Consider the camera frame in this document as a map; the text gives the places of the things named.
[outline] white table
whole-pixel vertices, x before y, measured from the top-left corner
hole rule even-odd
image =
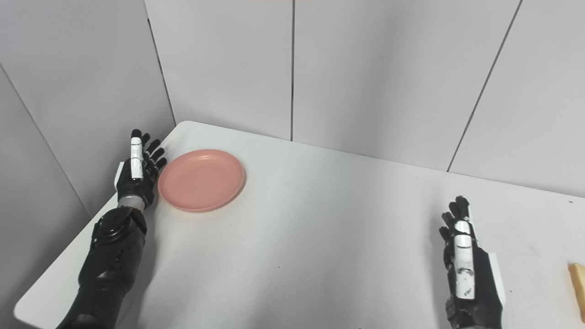
[[[234,154],[247,182],[228,205],[191,214],[155,201],[118,328],[448,329],[441,213],[462,194],[500,263],[504,328],[583,328],[567,271],[585,263],[585,200],[195,122],[169,159]],[[53,329],[77,291],[93,224],[15,308]]]

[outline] yellow object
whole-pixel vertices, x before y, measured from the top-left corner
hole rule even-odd
[[[585,323],[585,266],[573,263],[569,265],[571,281],[577,296],[579,310],[581,310],[581,321]]]

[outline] pink plate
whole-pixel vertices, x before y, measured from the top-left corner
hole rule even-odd
[[[173,207],[193,212],[230,202],[244,183],[244,168],[221,150],[196,150],[174,159],[159,178],[159,194]]]

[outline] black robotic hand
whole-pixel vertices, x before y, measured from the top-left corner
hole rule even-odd
[[[467,199],[458,196],[449,209],[439,232],[445,240],[450,290],[445,308],[451,327],[501,329],[505,296],[497,260],[477,245]]]
[[[166,164],[158,139],[144,149],[149,139],[138,129],[132,131],[130,158],[118,170],[118,207],[95,224],[79,291],[57,329],[113,329],[116,324],[146,242],[142,211],[152,204],[154,182]]]
[[[149,140],[148,133],[142,135],[138,129],[132,131],[132,154],[124,161],[116,183],[119,202],[135,205],[131,198],[139,197],[144,202],[143,209],[152,204],[154,182],[167,163],[167,159],[162,157],[164,149],[160,147],[160,140],[155,139],[146,147]]]

